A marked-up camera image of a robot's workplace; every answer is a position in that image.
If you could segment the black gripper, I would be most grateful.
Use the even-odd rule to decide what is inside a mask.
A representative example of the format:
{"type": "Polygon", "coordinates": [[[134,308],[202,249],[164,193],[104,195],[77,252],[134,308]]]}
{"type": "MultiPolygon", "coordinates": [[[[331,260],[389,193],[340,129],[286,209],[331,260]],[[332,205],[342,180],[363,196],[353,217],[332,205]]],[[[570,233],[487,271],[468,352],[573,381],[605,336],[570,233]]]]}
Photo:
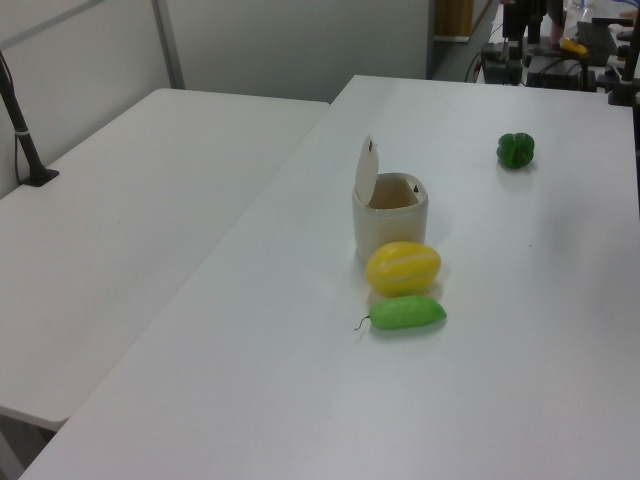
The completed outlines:
{"type": "Polygon", "coordinates": [[[545,16],[544,0],[503,1],[502,6],[505,39],[521,40],[523,37],[522,25],[527,25],[527,42],[540,42],[540,22],[545,16]]]}

